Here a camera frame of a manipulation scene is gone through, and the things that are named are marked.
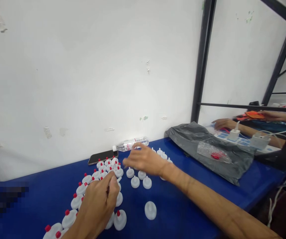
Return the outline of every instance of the gray plastic bag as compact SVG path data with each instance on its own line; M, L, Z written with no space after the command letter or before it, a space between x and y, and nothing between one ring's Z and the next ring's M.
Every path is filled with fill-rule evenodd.
M187 154L227 181L239 186L238 179L252 164L255 150L250 147L224 142L210 134L206 128L192 122L171 127L166 134ZM228 155L231 163L205 157L197 152L200 142L210 144Z

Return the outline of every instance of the red cap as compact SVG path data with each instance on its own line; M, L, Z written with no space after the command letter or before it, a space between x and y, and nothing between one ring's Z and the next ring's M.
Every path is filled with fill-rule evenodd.
M61 232L60 231L57 231L56 233L56 238L59 238L61 236Z
M47 225L47 226L45 227L46 232L50 231L50 229L51 229L51 226L50 226L50 225Z

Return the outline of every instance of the charger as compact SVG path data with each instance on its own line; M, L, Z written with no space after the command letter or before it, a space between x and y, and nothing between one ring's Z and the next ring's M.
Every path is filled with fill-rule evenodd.
M262 136L261 133L256 133L250 140L249 146L254 147L259 150L264 150L270 141L269 135Z
M235 129L232 129L227 137L228 140L230 141L236 141L239 137L239 134L240 134L240 130L238 130L238 125L239 125L239 122L237 122L237 125L235 127Z

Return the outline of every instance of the water bottle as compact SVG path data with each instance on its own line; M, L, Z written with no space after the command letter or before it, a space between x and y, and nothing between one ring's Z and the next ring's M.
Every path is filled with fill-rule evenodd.
M142 137L142 138L135 138L135 139L129 139L126 141L123 141L123 143L120 143L119 145L114 145L112 146L112 150L113 151L121 151L121 152L126 152L126 151L130 151L132 149L132 146L137 143L137 142L141 142L142 144L144 144L145 146L149 145L149 140L146 136Z

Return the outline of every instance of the white wall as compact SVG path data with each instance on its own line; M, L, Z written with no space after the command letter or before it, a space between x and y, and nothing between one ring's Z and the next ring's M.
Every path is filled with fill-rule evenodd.
M286 21L260 0L217 1L202 102L261 102L285 37ZM207 126L243 112L202 106L199 123Z
M0 180L190 121L202 0L0 0L0 15Z

